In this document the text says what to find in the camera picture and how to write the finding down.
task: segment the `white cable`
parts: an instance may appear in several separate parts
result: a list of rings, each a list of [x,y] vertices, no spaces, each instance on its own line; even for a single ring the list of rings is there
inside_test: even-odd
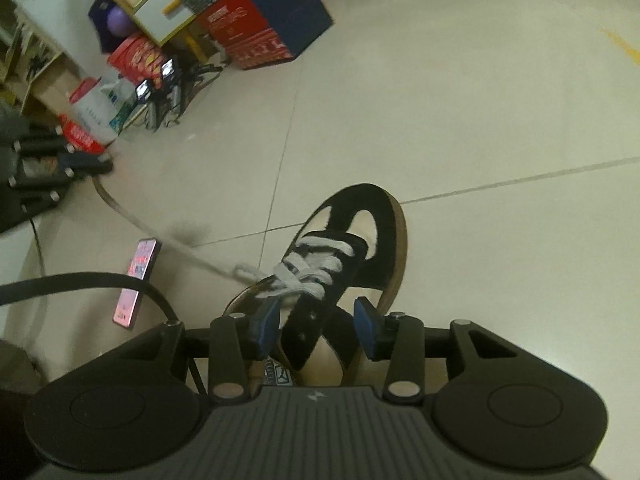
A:
[[[135,225],[138,229],[140,229],[145,234],[155,238],[156,240],[161,241],[164,245],[171,247],[177,253],[180,253],[182,256],[184,256],[191,263],[196,264],[204,269],[207,269],[210,272],[213,272],[214,274],[222,276],[223,278],[227,278],[228,280],[234,280],[235,282],[239,282],[244,285],[253,285],[255,283],[255,281],[253,280],[249,281],[246,277],[241,275],[241,272],[244,272],[244,274],[248,274],[253,277],[253,273],[247,270],[249,266],[245,264],[237,264],[233,268],[233,270],[231,270],[231,272],[227,272],[226,270],[223,270],[221,267],[216,266],[211,262],[208,262],[207,260],[203,260],[189,246],[179,242],[178,240],[175,240],[174,238],[161,235],[159,232],[155,231],[155,229],[149,227],[142,220],[140,220],[139,218],[134,216],[132,213],[124,209],[116,201],[116,199],[114,199],[114,197],[111,196],[106,189],[104,189],[104,186],[102,185],[102,182],[100,181],[99,176],[94,176],[92,180],[94,181],[95,190],[97,191],[98,195],[100,195],[100,198],[104,201],[104,203],[108,205],[111,209],[113,209],[116,213],[118,213],[120,216],[127,219],[127,221]]]

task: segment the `ribbed surface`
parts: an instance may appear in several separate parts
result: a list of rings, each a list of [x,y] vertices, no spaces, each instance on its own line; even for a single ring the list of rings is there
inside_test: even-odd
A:
[[[368,387],[264,388],[258,399],[214,410],[200,433],[162,462],[110,475],[48,466],[37,480],[510,480],[450,450],[414,408]],[[591,469],[536,480],[598,480]]]

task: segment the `tile grout line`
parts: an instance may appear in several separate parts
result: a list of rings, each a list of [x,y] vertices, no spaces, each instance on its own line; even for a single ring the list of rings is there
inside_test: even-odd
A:
[[[297,226],[301,226],[302,224],[289,224],[289,225],[283,225],[281,227],[272,227],[271,229],[267,229],[266,231],[258,231],[257,233],[247,233],[245,235],[238,235],[238,236],[232,236],[231,238],[220,238],[220,240],[213,240],[212,242],[204,242],[202,244],[196,244],[194,246],[190,246],[192,249],[195,248],[200,248],[200,247],[205,247],[207,245],[212,245],[212,244],[217,244],[219,242],[228,242],[230,240],[238,240],[240,238],[246,238],[247,236],[255,236],[255,235],[261,235],[261,234],[267,234],[267,233],[271,233],[272,231],[279,231],[280,229],[287,229],[289,227],[297,227]]]
[[[422,198],[404,200],[400,202],[400,204],[408,205],[408,204],[414,204],[417,202],[426,202],[427,200],[436,200],[439,198],[447,198],[449,196],[474,193],[476,191],[484,191],[486,189],[495,189],[497,187],[514,186],[516,184],[535,182],[537,180],[546,180],[546,179],[555,178],[558,176],[568,176],[568,175],[579,174],[579,173],[587,173],[588,171],[608,170],[610,168],[618,168],[620,166],[629,166],[631,164],[638,164],[639,162],[640,162],[640,156],[630,156],[627,158],[619,158],[617,160],[611,160],[609,162],[600,162],[598,164],[590,164],[588,166],[571,168],[570,170],[550,171],[548,173],[540,173],[537,175],[514,178],[513,180],[504,180],[502,182],[494,182],[493,184],[484,184],[483,186],[467,187],[466,189],[459,189],[457,191],[449,191],[446,193],[438,193],[435,195],[429,195]]]
[[[284,138],[284,145],[282,147],[282,156],[280,157],[280,163],[278,165],[278,173],[276,174],[276,182],[273,184],[273,194],[271,195],[271,205],[269,206],[269,214],[267,215],[267,223],[264,226],[264,237],[262,238],[262,247],[260,248],[260,258],[258,258],[258,268],[262,263],[262,254],[264,253],[264,245],[267,241],[267,232],[269,231],[269,222],[271,221],[271,212],[273,211],[273,203],[276,200],[276,190],[278,189],[278,181],[280,180],[280,171],[282,170],[282,163],[284,162],[284,154],[287,151],[287,143],[289,142],[289,134],[291,133],[291,125],[293,124],[293,115],[296,113],[296,106],[298,105],[298,94],[300,93],[300,83],[302,82],[302,73],[305,71],[305,55],[302,53],[300,75],[298,76],[298,84],[296,86],[296,94],[293,97],[293,108],[291,109],[291,116],[289,117],[289,126],[287,127],[287,135]]]

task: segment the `stool leg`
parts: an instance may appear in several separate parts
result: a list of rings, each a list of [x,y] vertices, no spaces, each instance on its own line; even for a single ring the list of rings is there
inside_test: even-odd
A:
[[[189,48],[193,52],[193,55],[198,59],[199,62],[205,64],[209,59],[207,59],[207,55],[204,53],[203,49],[198,44],[198,41],[193,37],[186,28],[182,31],[182,37],[184,41],[189,45]]]

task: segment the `smartphone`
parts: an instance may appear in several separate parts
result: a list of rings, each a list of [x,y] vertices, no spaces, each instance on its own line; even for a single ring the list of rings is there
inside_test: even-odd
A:
[[[127,276],[134,276],[148,281],[161,246],[162,244],[153,238],[140,240],[127,271]],[[132,329],[142,297],[143,294],[141,292],[123,288],[118,299],[116,311],[113,314],[113,322],[124,328]]]

